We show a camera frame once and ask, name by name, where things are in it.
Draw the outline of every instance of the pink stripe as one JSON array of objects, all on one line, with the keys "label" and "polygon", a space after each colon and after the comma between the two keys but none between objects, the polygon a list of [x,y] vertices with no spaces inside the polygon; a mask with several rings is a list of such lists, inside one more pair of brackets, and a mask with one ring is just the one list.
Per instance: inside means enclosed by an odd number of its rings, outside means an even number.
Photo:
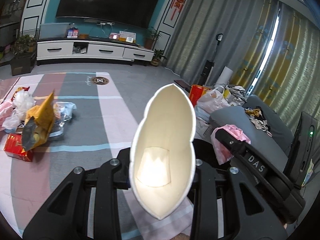
[{"label": "pink stripe", "polygon": [[[99,96],[121,96],[108,73],[97,72],[96,76],[106,77],[110,81],[107,85],[98,86]],[[100,108],[108,142],[132,142],[138,124],[123,99],[100,99]],[[112,156],[116,157],[119,150],[120,149],[111,149]],[[124,190],[123,192],[138,229],[144,239],[171,239],[191,224],[192,212],[161,228],[153,227],[153,224],[159,222],[159,220],[149,215],[141,207],[131,190]],[[185,209],[189,205],[189,201],[185,199],[175,210],[175,213]]]},{"label": "pink stripe", "polygon": [[20,78],[10,78],[0,81],[0,100],[3,99],[3,102],[6,100],[8,94],[11,92],[12,88],[19,81],[19,79]]},{"label": "pink stripe", "polygon": [[[18,82],[16,83],[16,85],[12,88],[12,90],[8,94],[7,98],[11,98],[12,95],[15,93],[15,90],[18,87],[26,87],[26,86],[30,85],[30,92],[33,93],[33,91],[36,89],[36,87],[42,77],[43,77],[43,75],[21,77],[18,80]],[[0,148],[0,185],[1,185],[0,192],[3,193],[5,196],[11,196],[11,195],[14,195],[14,189],[12,189],[12,184],[11,184],[11,182],[12,182],[11,178],[14,177],[14,172],[12,170],[12,162],[13,162],[13,160],[16,160],[16,159],[8,157],[5,154],[5,152],[3,151],[4,144],[6,142],[8,135],[5,134],[4,132],[2,134],[4,136],[2,137],[1,142],[0,142],[0,145],[1,145],[1,148]],[[25,164],[26,166],[30,165],[29,163],[26,163],[21,160],[17,160],[17,161]],[[14,196],[12,196],[12,200],[10,197],[8,198],[5,196],[0,195],[1,212],[2,212],[3,216],[6,218],[6,220],[9,222],[9,224],[12,225],[13,228],[16,228],[17,218],[15,216],[18,217],[19,214],[17,212],[14,212],[14,207],[13,207],[14,206],[14,204],[13,204]]]},{"label": "pink stripe", "polygon": [[[45,74],[33,92],[34,97],[59,95],[66,74]],[[12,160],[11,192],[17,225],[24,229],[50,195],[50,153],[36,152],[33,162]]]}]

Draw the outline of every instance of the black tv screen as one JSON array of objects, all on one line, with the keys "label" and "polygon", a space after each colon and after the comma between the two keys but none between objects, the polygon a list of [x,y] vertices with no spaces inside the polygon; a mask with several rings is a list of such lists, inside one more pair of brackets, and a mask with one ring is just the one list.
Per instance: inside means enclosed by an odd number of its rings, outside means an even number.
[{"label": "black tv screen", "polygon": [[158,0],[60,0],[56,17],[92,18],[148,28]]}]

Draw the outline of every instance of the gray sofa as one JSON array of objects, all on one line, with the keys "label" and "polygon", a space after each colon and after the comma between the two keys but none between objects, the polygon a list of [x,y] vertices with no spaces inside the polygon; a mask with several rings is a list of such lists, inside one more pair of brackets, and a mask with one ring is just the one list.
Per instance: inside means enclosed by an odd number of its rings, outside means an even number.
[{"label": "gray sofa", "polygon": [[[271,127],[273,137],[265,132],[257,130],[245,113],[245,108],[256,108],[260,106],[265,118]],[[279,116],[256,95],[251,95],[243,106],[233,106],[214,111],[210,115],[210,126],[212,130],[226,124],[234,124],[244,131],[250,138],[251,145],[260,151],[279,171],[283,171],[288,161],[293,134],[279,118]],[[235,158],[231,159],[231,165],[237,166],[244,173],[247,169]]]}]

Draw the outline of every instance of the red chinese knot decoration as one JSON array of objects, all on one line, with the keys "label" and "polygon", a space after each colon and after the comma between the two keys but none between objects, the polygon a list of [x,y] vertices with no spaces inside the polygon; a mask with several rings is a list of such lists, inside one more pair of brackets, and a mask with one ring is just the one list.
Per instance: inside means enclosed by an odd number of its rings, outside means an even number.
[{"label": "red chinese knot decoration", "polygon": [[185,2],[185,0],[172,0],[170,8],[175,7],[175,9],[172,13],[171,20],[174,18],[174,15],[176,14],[177,10],[179,10],[179,13],[181,12],[183,5],[184,5],[184,2]]}]

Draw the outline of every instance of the green plant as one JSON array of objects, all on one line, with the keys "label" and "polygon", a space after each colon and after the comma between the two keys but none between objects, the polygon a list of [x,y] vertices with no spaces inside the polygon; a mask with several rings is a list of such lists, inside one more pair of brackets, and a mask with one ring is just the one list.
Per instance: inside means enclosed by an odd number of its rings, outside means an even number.
[{"label": "green plant", "polygon": [[161,59],[161,58],[167,59],[163,54],[164,54],[164,50],[155,49],[155,53],[153,55],[153,58],[154,59]]},{"label": "green plant", "polygon": [[149,27],[144,35],[145,39],[151,39],[153,41],[157,41],[161,37],[160,31],[157,31],[153,27]]},{"label": "green plant", "polygon": [[30,46],[33,46],[36,40],[31,35],[20,36],[13,45],[13,53],[15,55],[29,52]]}]

